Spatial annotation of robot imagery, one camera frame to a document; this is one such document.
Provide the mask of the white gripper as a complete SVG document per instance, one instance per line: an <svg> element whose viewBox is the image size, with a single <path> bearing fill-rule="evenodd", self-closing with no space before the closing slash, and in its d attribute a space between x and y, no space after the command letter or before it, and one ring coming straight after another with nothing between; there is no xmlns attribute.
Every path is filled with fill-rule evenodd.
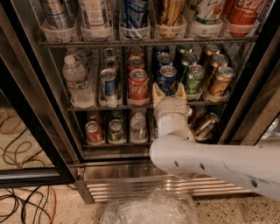
<svg viewBox="0 0 280 224"><path fill-rule="evenodd" d="M152 85L152 101L154 116L160 118L169 113L189 116L186 106L186 91L184 85L180 82L175 94L176 98L165 98L164 92L159 88L156 82Z"/></svg>

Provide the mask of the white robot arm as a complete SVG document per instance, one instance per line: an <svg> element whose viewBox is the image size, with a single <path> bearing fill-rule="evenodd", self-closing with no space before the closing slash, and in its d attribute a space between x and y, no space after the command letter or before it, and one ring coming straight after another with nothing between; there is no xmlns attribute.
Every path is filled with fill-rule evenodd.
<svg viewBox="0 0 280 224"><path fill-rule="evenodd" d="M204 144L189 129L182 85L167 96L152 85L157 138L150 147L152 163L180 179L197 174L224 180L251 192L280 200L280 150L275 146Z"/></svg>

